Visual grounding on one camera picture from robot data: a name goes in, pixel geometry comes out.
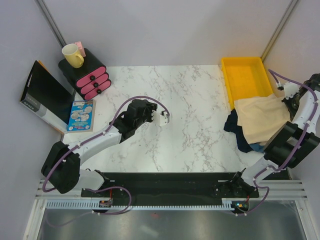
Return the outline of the cream yellow t shirt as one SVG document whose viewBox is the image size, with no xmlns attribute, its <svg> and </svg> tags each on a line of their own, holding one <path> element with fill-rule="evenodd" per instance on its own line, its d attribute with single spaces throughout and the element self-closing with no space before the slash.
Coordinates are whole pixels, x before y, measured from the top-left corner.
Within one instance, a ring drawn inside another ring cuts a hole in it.
<svg viewBox="0 0 320 240">
<path fill-rule="evenodd" d="M 290 113 L 282 100 L 271 94 L 267 97 L 243 98 L 234 102 L 237 125 L 248 144 L 265 145 L 288 121 Z"/>
</svg>

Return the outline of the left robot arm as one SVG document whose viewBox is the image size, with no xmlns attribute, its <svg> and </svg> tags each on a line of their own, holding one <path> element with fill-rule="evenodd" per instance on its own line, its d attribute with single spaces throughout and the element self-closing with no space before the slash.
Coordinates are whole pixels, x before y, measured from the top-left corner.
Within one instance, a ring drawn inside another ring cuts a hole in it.
<svg viewBox="0 0 320 240">
<path fill-rule="evenodd" d="M 106 129 L 81 141 L 65 144 L 56 142 L 41 169 L 45 180 L 42 191 L 57 190 L 66 194 L 74 188 L 92 190 L 99 197 L 106 196 L 110 185 L 99 170 L 84 170 L 82 164 L 101 151 L 118 145 L 132 137 L 144 123 L 151 123 L 158 105 L 150 99 L 131 98 L 127 100 L 127 110 L 117 111 Z"/>
</svg>

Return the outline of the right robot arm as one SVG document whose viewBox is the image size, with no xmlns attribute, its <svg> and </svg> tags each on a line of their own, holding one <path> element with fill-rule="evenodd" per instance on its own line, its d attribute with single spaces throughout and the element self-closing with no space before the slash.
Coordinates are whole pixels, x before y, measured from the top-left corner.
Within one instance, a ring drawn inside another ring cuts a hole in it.
<svg viewBox="0 0 320 240">
<path fill-rule="evenodd" d="M 315 73 L 304 83 L 287 78 L 286 83 L 278 83 L 277 88 L 284 91 L 282 101 L 291 121 L 268 140 L 261 159 L 235 174 L 229 184 L 229 191 L 235 197 L 255 191 L 258 183 L 272 173 L 295 168 L 320 143 L 316 136 L 320 117 L 320 75 Z"/>
</svg>

